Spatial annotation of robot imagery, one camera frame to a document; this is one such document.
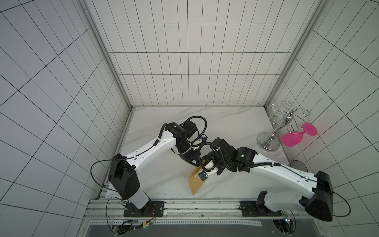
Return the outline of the tan kraft envelope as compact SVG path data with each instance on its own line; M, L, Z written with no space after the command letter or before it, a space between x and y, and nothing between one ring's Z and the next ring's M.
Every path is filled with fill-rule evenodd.
M189 187L193 196L198 192L198 190L204 184L204 181L201 180L198 175L200 172L202 172L201 166L195 167L188 177Z

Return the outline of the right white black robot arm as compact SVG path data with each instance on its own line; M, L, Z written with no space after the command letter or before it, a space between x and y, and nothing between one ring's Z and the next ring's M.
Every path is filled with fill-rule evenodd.
M282 210L298 210L321 221L333 220L334 192L330 176L322 171L317 174L300 171L275 162L253 149L235 149L221 138L198 144L197 162L202 169L199 174L201 180L226 169L258 174L290 188L287 192L261 191L252 212L267 215Z

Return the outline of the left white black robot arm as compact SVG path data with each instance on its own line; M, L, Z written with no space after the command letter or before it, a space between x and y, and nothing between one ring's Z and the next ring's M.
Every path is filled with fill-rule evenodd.
M194 141L189 139L198 131L192 119L204 121L204 129L194 141L200 139L207 129L207 120L202 116L191 116L181 124L165 123L160 128L157 138L128 155L117 154L111 160L108 180L110 191L119 194L122 200L131 202L137 209L148 208L151 199L142 190L138 173L144 166L167 150L176 147L178 156L185 162L199 167L201 164Z

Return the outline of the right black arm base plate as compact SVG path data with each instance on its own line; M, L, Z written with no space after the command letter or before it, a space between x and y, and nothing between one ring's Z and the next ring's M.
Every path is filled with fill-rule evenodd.
M243 217L281 217L282 212L273 212L263 204L257 204L256 201L240 201L239 210Z

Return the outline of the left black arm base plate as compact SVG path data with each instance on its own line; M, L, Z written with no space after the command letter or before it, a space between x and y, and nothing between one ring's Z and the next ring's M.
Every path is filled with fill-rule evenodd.
M124 217L162 217L164 212L164 201L152 201L149 200L148 203L138 209L131 202L126 205L124 210Z

